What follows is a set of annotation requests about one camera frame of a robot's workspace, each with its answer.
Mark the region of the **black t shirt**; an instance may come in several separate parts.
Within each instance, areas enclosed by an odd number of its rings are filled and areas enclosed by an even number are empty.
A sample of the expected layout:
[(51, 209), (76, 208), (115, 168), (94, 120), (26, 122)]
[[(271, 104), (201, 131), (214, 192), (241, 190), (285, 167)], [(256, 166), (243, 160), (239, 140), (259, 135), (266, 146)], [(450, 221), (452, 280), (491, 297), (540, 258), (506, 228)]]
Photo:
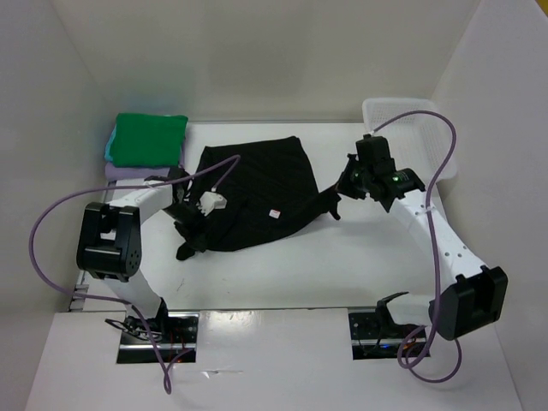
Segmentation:
[(208, 217), (204, 240), (185, 240), (176, 258), (197, 252), (234, 252), (281, 240), (329, 213), (339, 218), (340, 196), (333, 187), (318, 189), (312, 165), (295, 136), (229, 146), (208, 146), (200, 157), (204, 176), (190, 185), (188, 199), (206, 191), (228, 204)]

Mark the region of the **purple t shirt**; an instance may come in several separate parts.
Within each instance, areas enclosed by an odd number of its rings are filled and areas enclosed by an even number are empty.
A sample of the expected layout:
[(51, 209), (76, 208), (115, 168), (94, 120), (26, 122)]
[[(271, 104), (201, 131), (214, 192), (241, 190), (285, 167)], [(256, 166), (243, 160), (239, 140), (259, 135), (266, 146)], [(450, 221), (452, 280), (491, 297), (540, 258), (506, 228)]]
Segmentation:
[(173, 164), (166, 163), (164, 160), (145, 159), (142, 156), (128, 161), (115, 162), (109, 147), (105, 148), (104, 158), (107, 161), (104, 172), (109, 182), (149, 176), (167, 176), (171, 168), (183, 166), (184, 146), (179, 147), (178, 159)]

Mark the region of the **green t shirt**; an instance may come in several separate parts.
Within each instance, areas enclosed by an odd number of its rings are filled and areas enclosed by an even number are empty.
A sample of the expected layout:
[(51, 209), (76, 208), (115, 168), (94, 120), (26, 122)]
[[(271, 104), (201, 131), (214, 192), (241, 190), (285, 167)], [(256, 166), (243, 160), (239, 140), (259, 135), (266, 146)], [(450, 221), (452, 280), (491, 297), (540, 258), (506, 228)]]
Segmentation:
[(119, 168), (159, 168), (179, 164), (186, 116), (120, 113), (110, 145), (111, 162)]

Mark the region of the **cyan t shirt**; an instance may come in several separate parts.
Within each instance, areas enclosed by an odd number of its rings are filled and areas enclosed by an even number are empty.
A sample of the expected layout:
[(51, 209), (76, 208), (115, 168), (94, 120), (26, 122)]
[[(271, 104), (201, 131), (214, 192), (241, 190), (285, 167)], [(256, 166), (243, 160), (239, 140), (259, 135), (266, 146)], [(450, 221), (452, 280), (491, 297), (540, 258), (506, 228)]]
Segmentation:
[(114, 139), (116, 138), (116, 127), (112, 129), (112, 132), (110, 133), (110, 137), (106, 143), (105, 149), (104, 149), (104, 160), (107, 163), (112, 162), (112, 156), (110, 154), (110, 148), (112, 146), (112, 143), (114, 142)]

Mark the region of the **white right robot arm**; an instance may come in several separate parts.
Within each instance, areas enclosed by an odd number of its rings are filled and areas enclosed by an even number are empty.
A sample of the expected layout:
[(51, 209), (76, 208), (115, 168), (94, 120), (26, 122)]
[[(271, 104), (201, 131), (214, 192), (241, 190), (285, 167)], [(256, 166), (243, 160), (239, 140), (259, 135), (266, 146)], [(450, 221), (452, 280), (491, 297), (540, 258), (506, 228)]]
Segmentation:
[(386, 138), (366, 134), (355, 146), (337, 192), (377, 201), (434, 264), (432, 295), (401, 291), (378, 301), (378, 332), (393, 337), (405, 325), (424, 325), (453, 341), (497, 322), (509, 283), (506, 272), (488, 267), (464, 244), (435, 205), (427, 202), (426, 186), (417, 174), (396, 167)]

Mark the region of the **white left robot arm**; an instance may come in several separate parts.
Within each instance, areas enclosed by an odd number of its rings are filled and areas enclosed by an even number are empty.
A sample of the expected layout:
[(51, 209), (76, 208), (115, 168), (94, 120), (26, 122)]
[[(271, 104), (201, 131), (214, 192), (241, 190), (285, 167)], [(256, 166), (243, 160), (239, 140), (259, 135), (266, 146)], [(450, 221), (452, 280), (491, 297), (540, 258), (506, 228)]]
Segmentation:
[(120, 329), (139, 339), (161, 342), (173, 325), (166, 302), (152, 290), (140, 269), (142, 224), (163, 211), (182, 232), (194, 233), (216, 204), (215, 193), (189, 200), (189, 181), (190, 175), (182, 169), (166, 177), (150, 176), (144, 187), (108, 203), (92, 202), (84, 210), (77, 265), (105, 283), (122, 302), (127, 317)]

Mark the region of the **white plastic laundry basket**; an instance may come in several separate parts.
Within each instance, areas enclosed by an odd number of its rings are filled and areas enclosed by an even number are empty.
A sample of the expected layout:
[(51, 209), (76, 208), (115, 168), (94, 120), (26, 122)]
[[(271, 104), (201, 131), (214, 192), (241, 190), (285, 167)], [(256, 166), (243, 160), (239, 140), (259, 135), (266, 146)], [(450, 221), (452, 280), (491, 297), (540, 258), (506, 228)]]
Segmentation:
[(398, 169), (410, 168), (428, 183), (450, 149), (452, 134), (443, 120), (425, 115), (425, 110), (437, 112), (438, 107), (421, 98), (367, 98), (362, 104), (367, 131), (402, 113), (417, 112), (380, 129), (377, 134), (389, 141), (390, 154)]

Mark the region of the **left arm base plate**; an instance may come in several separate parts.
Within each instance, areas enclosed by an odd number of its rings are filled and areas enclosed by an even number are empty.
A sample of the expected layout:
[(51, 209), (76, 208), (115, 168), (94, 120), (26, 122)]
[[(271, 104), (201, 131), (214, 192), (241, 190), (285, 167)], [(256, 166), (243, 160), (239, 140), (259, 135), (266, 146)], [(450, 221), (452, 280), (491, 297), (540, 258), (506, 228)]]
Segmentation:
[[(134, 328), (130, 327), (129, 319), (123, 322), (107, 319), (106, 323), (121, 332), (117, 364), (150, 364), (157, 363), (151, 341), (145, 328), (136, 319), (132, 319)], [(197, 354), (197, 337), (199, 315), (186, 313), (178, 317), (169, 317), (167, 330), (160, 333), (158, 327), (151, 325), (152, 335), (158, 347), (161, 359), (165, 365), (170, 363), (194, 363)]]

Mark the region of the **aluminium table edge rail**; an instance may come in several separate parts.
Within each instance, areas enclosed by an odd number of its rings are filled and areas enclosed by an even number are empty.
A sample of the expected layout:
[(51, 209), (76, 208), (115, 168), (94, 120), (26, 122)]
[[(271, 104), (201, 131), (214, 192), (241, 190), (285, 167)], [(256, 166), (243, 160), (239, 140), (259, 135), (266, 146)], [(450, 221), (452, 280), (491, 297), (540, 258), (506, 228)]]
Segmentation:
[(377, 219), (335, 187), (362, 135), (354, 124), (194, 124), (174, 180), (86, 207), (77, 265), (130, 315), (361, 305)]

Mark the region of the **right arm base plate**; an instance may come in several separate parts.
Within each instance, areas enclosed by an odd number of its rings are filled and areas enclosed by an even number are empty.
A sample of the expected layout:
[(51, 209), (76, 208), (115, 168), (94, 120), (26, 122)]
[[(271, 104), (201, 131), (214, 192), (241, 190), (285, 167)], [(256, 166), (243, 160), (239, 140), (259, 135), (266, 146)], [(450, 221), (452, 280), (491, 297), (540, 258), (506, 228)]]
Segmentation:
[(381, 325), (372, 307), (348, 311), (353, 360), (396, 359), (403, 339), (416, 325)]

